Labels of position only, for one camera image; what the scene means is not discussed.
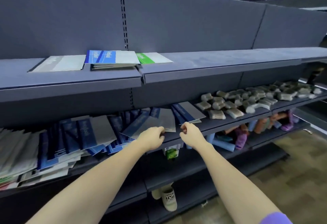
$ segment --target store aisle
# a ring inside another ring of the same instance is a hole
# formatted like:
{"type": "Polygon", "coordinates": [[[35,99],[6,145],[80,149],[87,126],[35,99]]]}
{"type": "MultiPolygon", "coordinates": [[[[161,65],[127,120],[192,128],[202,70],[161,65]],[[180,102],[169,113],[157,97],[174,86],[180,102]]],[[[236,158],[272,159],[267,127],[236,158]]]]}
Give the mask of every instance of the store aisle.
{"type": "MultiPolygon", "coordinates": [[[[250,176],[293,222],[327,222],[327,140],[299,131],[276,142],[291,157],[250,176]]],[[[215,197],[166,224],[233,224],[221,199],[215,197]]]]}

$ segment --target white shoe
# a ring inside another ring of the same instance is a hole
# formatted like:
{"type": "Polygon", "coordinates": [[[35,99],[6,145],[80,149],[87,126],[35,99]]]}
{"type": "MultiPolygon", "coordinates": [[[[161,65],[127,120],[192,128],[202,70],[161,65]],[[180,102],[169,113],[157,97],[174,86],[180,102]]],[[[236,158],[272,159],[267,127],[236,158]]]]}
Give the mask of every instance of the white shoe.
{"type": "Polygon", "coordinates": [[[161,191],[160,189],[156,189],[151,191],[151,195],[154,199],[159,200],[161,198],[161,191]]]}
{"type": "Polygon", "coordinates": [[[177,201],[173,188],[170,187],[169,189],[161,191],[161,198],[166,210],[173,212],[177,209],[177,201]]]}

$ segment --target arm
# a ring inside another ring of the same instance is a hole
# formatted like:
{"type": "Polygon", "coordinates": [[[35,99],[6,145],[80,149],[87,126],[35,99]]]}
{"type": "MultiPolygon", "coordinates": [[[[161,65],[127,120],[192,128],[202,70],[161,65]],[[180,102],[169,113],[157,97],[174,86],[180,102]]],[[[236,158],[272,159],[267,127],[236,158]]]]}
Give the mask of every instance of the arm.
{"type": "Polygon", "coordinates": [[[151,127],[137,140],[68,185],[43,206],[27,224],[96,224],[116,196],[139,158],[158,148],[163,127],[151,127]]]}
{"type": "Polygon", "coordinates": [[[259,224],[267,215],[280,212],[256,185],[206,142],[194,124],[186,122],[182,130],[182,140],[202,156],[219,196],[236,224],[259,224]]]}

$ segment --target shoe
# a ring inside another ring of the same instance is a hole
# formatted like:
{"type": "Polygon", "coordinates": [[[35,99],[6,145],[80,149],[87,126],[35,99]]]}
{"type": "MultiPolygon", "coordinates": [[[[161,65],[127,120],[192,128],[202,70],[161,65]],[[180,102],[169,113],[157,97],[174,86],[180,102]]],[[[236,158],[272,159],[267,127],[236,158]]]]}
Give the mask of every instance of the shoe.
{"type": "Polygon", "coordinates": [[[177,209],[177,201],[175,192],[172,187],[161,191],[161,198],[166,210],[173,212],[177,209]]]}
{"type": "Polygon", "coordinates": [[[154,199],[159,200],[161,198],[161,191],[160,189],[156,189],[151,191],[151,195],[154,199]]]}

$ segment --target purple sleeve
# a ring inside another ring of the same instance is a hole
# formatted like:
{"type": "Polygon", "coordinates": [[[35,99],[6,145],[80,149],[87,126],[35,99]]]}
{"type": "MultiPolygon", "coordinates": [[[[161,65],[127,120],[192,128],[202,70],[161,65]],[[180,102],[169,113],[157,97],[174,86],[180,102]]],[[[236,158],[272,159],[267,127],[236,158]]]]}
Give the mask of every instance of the purple sleeve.
{"type": "Polygon", "coordinates": [[[283,213],[275,212],[267,215],[260,224],[292,224],[292,222],[283,213]]]}

